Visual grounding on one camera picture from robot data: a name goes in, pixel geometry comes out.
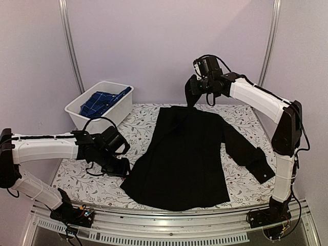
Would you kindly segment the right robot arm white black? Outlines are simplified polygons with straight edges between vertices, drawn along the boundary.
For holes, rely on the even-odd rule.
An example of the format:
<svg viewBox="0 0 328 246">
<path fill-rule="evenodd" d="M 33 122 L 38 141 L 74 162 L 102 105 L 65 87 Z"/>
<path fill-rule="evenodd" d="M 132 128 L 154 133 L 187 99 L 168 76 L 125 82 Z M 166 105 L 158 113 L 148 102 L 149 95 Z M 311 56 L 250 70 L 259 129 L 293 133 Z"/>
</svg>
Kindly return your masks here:
<svg viewBox="0 0 328 246">
<path fill-rule="evenodd" d="M 300 140 L 305 135 L 301 103 L 276 96 L 235 72 L 214 77 L 192 75 L 184 90 L 189 107 L 194 106 L 203 94 L 224 95 L 251 106 L 276 124 L 271 140 L 276 156 L 275 186 L 265 213 L 267 222 L 276 223 L 288 209 L 299 168 Z"/>
</svg>

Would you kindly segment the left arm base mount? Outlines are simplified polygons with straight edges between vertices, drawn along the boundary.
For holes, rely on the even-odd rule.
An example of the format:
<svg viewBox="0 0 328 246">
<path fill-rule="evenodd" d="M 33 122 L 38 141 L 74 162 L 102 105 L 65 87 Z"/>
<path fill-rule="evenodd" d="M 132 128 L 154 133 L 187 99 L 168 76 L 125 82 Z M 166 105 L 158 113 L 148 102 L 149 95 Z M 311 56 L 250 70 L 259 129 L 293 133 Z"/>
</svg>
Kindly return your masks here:
<svg viewBox="0 0 328 246">
<path fill-rule="evenodd" d="M 62 204 L 57 209 L 51 209 L 50 218 L 63 224 L 91 228 L 94 215 L 93 208 L 88 208 L 85 204 L 76 208 L 70 199 L 63 199 Z"/>
</svg>

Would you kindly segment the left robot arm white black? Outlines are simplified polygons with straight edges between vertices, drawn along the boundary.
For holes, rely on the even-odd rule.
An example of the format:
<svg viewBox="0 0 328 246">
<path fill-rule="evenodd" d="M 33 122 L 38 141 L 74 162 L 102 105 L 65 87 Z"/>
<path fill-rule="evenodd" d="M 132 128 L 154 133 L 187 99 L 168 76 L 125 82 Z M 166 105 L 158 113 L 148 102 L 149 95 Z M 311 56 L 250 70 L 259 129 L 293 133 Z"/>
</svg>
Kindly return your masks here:
<svg viewBox="0 0 328 246">
<path fill-rule="evenodd" d="M 1 188 L 17 190 L 52 210 L 64 222 L 72 222 L 76 211 L 66 192 L 50 187 L 20 164 L 46 159 L 75 159 L 96 163 L 109 176 L 126 177 L 130 163 L 123 155 L 130 149 L 115 127 L 90 134 L 75 130 L 62 135 L 27 136 L 13 134 L 10 128 L 1 133 Z"/>
</svg>

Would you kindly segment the black long sleeve shirt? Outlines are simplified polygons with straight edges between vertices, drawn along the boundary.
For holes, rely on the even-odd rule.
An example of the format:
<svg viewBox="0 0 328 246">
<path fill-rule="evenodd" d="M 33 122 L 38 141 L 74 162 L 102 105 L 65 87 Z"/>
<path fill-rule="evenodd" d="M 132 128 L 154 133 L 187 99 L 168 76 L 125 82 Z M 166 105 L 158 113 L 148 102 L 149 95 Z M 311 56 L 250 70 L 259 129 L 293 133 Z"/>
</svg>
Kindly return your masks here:
<svg viewBox="0 0 328 246">
<path fill-rule="evenodd" d="M 265 153 L 220 115 L 195 108 L 199 96 L 184 87 L 187 105 L 160 108 L 147 151 L 120 188 L 135 202 L 169 211 L 208 208 L 230 200 L 220 148 L 259 183 L 274 177 Z"/>
</svg>

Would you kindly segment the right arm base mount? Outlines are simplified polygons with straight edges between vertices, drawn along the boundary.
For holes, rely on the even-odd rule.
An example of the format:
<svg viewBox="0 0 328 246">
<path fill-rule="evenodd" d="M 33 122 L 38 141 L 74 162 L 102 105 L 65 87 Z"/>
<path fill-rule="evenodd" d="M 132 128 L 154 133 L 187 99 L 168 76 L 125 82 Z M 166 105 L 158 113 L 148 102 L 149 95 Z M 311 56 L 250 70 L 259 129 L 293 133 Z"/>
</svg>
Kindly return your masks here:
<svg viewBox="0 0 328 246">
<path fill-rule="evenodd" d="M 251 209 L 246 215 L 246 221 L 251 228 L 268 226 L 279 222 L 289 223 L 291 218 L 287 203 L 270 204 L 266 209 Z"/>
</svg>

